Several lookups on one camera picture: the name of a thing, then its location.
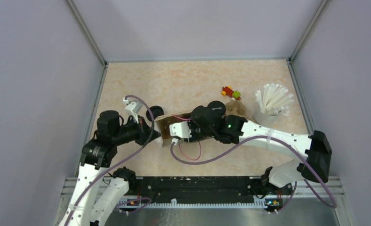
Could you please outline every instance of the floor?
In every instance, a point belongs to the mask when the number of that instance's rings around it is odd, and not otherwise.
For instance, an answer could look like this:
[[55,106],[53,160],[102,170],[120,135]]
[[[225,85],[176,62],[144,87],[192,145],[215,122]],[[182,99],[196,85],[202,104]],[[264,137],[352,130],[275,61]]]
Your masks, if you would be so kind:
[[262,209],[145,209],[113,212],[106,226],[338,226],[335,211],[318,199],[293,199],[279,215]]
[[[267,83],[284,85],[295,95],[285,60],[113,63],[108,67],[97,115],[105,110],[116,110],[126,119],[122,99],[128,94],[142,98],[149,106],[161,106],[165,114],[192,110],[199,105],[206,106],[213,100],[227,103],[229,97],[221,96],[221,88],[232,86],[241,92],[247,118],[251,118],[257,108],[255,93]],[[140,115],[145,116],[145,112],[143,108]],[[296,95],[289,116],[281,115],[273,128],[295,134],[307,133]],[[168,143],[159,147],[151,142],[123,166],[134,170],[138,176],[254,176],[263,174],[269,166],[290,160],[289,157],[261,148],[241,146],[215,162],[189,166],[173,159]],[[213,139],[202,141],[200,160],[215,157],[231,146]],[[139,145],[134,142],[119,146],[112,164],[138,148]],[[182,149],[190,157],[198,156],[197,143],[184,144]]]

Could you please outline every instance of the gray floor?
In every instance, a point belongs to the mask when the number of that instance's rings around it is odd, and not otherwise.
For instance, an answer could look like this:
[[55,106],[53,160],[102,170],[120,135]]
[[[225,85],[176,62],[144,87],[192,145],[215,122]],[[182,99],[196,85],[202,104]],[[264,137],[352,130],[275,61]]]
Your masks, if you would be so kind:
[[145,209],[114,212],[106,226],[338,226],[335,211],[316,199],[293,199],[279,215],[258,209]]

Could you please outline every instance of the black round object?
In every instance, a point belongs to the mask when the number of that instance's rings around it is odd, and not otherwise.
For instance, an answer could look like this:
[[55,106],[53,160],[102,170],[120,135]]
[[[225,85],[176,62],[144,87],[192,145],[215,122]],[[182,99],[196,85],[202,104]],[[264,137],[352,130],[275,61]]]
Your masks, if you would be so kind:
[[[156,119],[158,116],[161,116],[161,115],[164,115],[163,113],[163,108],[160,107],[160,106],[152,106],[150,107],[151,109],[151,112],[152,112],[152,115],[153,115],[153,118]],[[152,121],[151,120],[151,116],[149,115],[149,112],[147,110],[147,112],[145,113],[145,115],[147,116],[147,119],[149,121]]]
[[226,113],[226,106],[218,100],[210,102],[208,108],[212,109],[218,116],[223,116]]

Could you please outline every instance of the beige tabletop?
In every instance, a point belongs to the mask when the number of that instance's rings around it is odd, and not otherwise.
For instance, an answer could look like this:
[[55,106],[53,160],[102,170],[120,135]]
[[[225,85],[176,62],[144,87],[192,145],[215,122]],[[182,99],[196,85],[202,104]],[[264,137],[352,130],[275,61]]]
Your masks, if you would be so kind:
[[[112,63],[106,74],[97,116],[105,110],[116,110],[127,120],[122,100],[129,94],[142,98],[149,106],[161,106],[165,114],[206,106],[213,100],[227,103],[230,99],[221,96],[221,88],[231,86],[233,90],[241,92],[247,117],[251,118],[257,108],[255,93],[267,83],[284,85],[295,95],[285,60]],[[143,108],[139,114],[145,117],[145,112]],[[97,129],[96,121],[93,131]],[[307,133],[296,95],[289,116],[279,116],[273,128],[295,134]],[[122,167],[134,170],[138,176],[255,176],[263,174],[269,166],[290,160],[289,157],[262,148],[241,146],[215,162],[190,166],[176,161],[165,144],[159,147],[151,142]],[[213,158],[232,146],[213,139],[204,140],[201,144],[200,161]],[[139,145],[134,142],[119,146],[111,165],[138,148]],[[199,146],[198,143],[184,144],[182,150],[196,158]],[[184,159],[178,147],[175,147],[175,153]]]

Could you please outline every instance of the white container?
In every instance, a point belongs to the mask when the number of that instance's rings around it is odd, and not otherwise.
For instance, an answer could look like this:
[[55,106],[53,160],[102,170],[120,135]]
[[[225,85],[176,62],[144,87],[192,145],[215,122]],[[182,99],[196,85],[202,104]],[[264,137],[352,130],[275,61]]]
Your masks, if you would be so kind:
[[257,109],[255,113],[253,114],[253,119],[255,122],[259,125],[269,127],[271,128],[277,119],[278,115],[275,116],[270,116],[270,115],[265,115],[263,112],[260,111],[260,109]]

